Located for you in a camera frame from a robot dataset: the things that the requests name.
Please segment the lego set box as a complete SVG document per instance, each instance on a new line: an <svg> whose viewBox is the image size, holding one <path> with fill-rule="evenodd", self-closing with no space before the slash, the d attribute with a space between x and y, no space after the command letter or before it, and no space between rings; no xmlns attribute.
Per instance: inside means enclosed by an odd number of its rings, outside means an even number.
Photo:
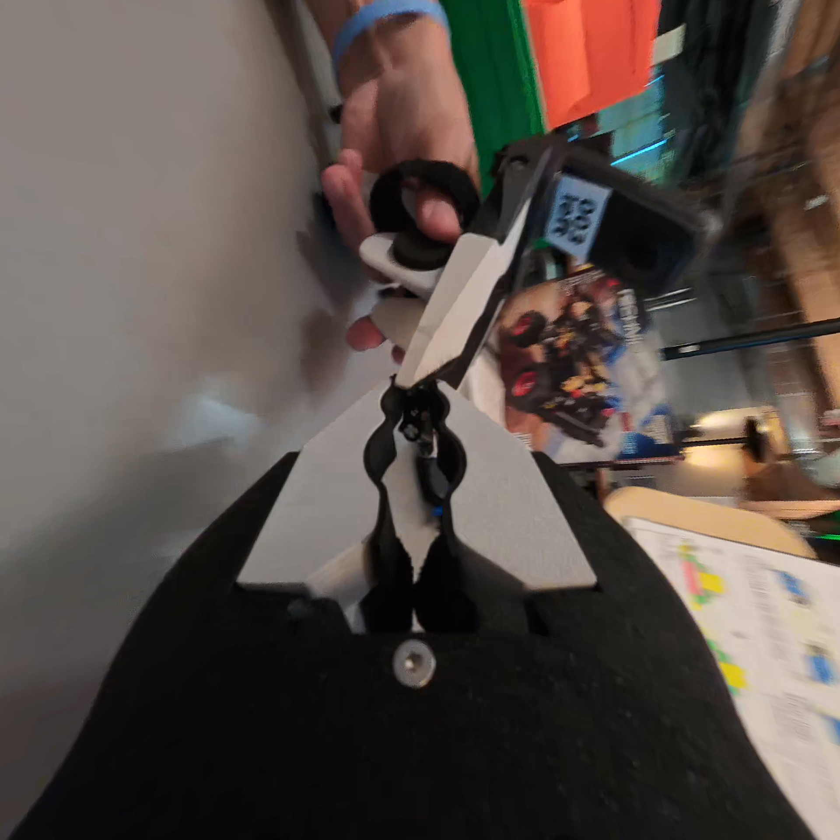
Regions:
<svg viewBox="0 0 840 840"><path fill-rule="evenodd" d="M658 337L634 289L593 266L507 301L495 325L505 425L568 467L680 457Z"/></svg>

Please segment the printed instruction sheet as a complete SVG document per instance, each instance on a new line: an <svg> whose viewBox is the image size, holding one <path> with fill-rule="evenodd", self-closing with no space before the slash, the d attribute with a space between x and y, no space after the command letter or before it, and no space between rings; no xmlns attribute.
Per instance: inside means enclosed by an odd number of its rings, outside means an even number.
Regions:
<svg viewBox="0 0 840 840"><path fill-rule="evenodd" d="M782 792L817 838L838 839L838 567L641 518L624 524L693 616Z"/></svg>

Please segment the orange plastic bin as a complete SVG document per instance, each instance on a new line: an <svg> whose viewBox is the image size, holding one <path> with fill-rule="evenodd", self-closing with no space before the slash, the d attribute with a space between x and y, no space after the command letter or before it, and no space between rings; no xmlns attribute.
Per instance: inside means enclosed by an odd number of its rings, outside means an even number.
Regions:
<svg viewBox="0 0 840 840"><path fill-rule="evenodd" d="M549 130L643 92L659 1L525 1Z"/></svg>

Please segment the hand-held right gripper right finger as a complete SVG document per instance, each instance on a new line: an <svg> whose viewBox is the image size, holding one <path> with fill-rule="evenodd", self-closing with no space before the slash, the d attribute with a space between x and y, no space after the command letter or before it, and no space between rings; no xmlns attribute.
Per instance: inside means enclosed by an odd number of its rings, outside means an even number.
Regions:
<svg viewBox="0 0 840 840"><path fill-rule="evenodd" d="M533 599L597 579L533 454L445 383L438 461L450 480L415 582L426 632L538 632Z"/></svg>

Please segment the blue wristband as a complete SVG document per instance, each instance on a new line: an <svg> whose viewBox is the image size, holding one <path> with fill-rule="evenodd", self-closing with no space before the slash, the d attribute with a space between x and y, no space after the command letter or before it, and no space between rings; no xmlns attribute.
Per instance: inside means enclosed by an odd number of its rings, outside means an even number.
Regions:
<svg viewBox="0 0 840 840"><path fill-rule="evenodd" d="M343 58L351 49L354 41L391 18L415 17L429 18L446 33L451 42L451 28L445 9L438 2L432 1L373 1L365 2L359 10L344 19L331 43L332 69L339 75Z"/></svg>

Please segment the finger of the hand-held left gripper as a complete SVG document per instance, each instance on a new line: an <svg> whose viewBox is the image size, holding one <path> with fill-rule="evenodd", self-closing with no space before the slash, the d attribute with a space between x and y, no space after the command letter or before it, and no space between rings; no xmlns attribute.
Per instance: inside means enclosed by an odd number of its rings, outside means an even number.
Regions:
<svg viewBox="0 0 840 840"><path fill-rule="evenodd" d="M409 343L395 386L426 382L460 387L500 307L497 285L508 272L532 199L518 209L502 241L467 233L458 240Z"/></svg>

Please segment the person's left hand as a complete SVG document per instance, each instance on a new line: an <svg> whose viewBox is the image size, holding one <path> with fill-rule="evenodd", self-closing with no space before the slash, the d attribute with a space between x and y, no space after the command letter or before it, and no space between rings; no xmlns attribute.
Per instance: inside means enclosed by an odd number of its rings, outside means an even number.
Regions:
<svg viewBox="0 0 840 840"><path fill-rule="evenodd" d="M358 37L339 63L342 149L322 173L322 191L354 253L375 231L365 173L448 161L480 187L468 102L444 29L426 16L392 23Z"/></svg>

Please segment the green plastic bin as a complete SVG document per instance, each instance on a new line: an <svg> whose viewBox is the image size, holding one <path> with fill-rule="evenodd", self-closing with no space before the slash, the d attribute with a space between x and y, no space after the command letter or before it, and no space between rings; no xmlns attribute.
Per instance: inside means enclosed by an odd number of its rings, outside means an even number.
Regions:
<svg viewBox="0 0 840 840"><path fill-rule="evenodd" d="M481 191L492 185L496 154L545 132L543 100L526 15L519 1L442 1L465 89Z"/></svg>

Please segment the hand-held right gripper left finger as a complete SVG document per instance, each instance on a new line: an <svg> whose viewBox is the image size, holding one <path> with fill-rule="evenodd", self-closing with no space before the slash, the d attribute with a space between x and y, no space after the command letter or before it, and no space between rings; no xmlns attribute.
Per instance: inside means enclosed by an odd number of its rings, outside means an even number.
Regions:
<svg viewBox="0 0 840 840"><path fill-rule="evenodd" d="M364 452L380 427L387 494L398 546L417 549L415 450L386 409L400 402L391 382L378 384L302 448L262 526L237 584L289 590L339 604L354 632L367 627L361 602L375 585L372 550L381 495Z"/></svg>

